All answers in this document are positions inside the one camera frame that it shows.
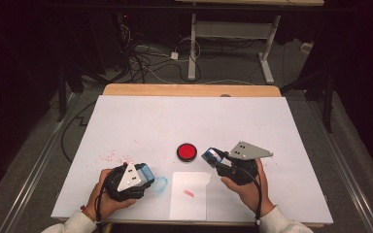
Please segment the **blue stain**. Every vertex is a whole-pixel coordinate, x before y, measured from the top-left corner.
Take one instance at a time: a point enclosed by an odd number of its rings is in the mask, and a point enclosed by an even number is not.
[[[164,177],[155,178],[155,181],[152,184],[152,188],[155,192],[162,193],[165,191],[166,186],[168,185],[168,180]]]

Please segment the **white desk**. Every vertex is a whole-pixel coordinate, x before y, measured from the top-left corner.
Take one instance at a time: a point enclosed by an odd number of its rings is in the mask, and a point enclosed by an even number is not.
[[[177,96],[168,96],[171,89]],[[120,92],[126,95],[106,95]],[[155,93],[155,96],[142,96],[143,92]],[[272,158],[262,161],[271,199],[288,217],[307,224],[332,223],[286,99],[191,97],[220,93],[279,96],[275,86],[108,86],[99,97],[51,216],[69,217],[86,203],[102,169],[117,167],[126,161],[147,163],[156,182],[136,205],[118,211],[109,221],[191,223],[169,218],[172,175],[173,172],[205,172],[212,174],[206,192],[206,219],[193,223],[253,224],[254,213],[220,182],[216,170],[200,157],[209,147],[231,150],[243,140],[274,152]],[[190,163],[181,162],[176,156],[177,147],[185,142],[193,143],[198,150],[197,158]]]
[[[322,6],[323,0],[177,0],[190,2],[194,5],[200,3],[217,4],[253,4],[253,5],[273,5],[300,7]],[[272,23],[246,23],[246,22],[218,22],[218,21],[197,21],[196,14],[192,14],[191,21],[191,43],[189,53],[188,76],[189,80],[195,80],[196,66],[196,37],[223,37],[223,38],[243,38],[243,39],[266,39],[265,50],[258,54],[264,78],[268,84],[274,83],[271,69],[268,65],[268,54],[274,42],[275,33],[281,16],[275,16]]]

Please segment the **red stamp mark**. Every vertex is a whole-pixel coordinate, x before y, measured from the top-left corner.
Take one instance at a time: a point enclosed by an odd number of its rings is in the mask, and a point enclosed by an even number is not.
[[[190,197],[195,197],[195,195],[193,195],[193,193],[191,191],[188,191],[188,190],[184,190],[184,194],[190,196]]]

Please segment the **white sleeve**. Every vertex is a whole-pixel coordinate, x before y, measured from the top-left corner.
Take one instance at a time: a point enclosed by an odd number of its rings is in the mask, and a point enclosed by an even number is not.
[[[260,230],[263,233],[311,233],[310,228],[300,222],[286,218],[278,206],[260,219]]]
[[[91,233],[96,228],[96,224],[80,211],[74,214],[65,222],[48,227],[43,233]]]

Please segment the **hand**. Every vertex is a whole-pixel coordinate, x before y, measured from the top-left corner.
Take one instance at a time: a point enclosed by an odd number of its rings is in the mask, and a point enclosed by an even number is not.
[[[85,206],[87,212],[92,217],[92,219],[96,219],[96,212],[95,212],[95,200],[96,197],[99,195],[99,192],[102,187],[102,183],[105,181],[105,178],[108,176],[108,174],[111,172],[111,169],[105,169],[102,170],[101,175],[99,177],[99,182],[95,185],[92,192],[90,193],[89,200],[87,201],[87,204]],[[102,200],[101,200],[101,208],[100,208],[100,214],[101,219],[108,218],[111,214],[113,214],[115,211],[127,208],[133,204],[135,204],[135,199],[128,199],[122,202],[118,202],[114,199],[111,199],[108,193],[102,194]]]
[[[265,173],[263,171],[262,162],[260,159],[256,160],[256,165],[258,167],[259,176],[256,180],[261,183],[262,190],[262,204],[260,216],[265,216],[274,209],[274,204],[268,197],[268,182],[266,180]],[[220,180],[225,183],[225,185],[232,191],[238,193],[242,202],[250,208],[254,213],[256,212],[256,207],[258,206],[259,195],[258,189],[254,183],[248,183],[245,185],[238,185],[233,180],[228,177],[222,177]]]

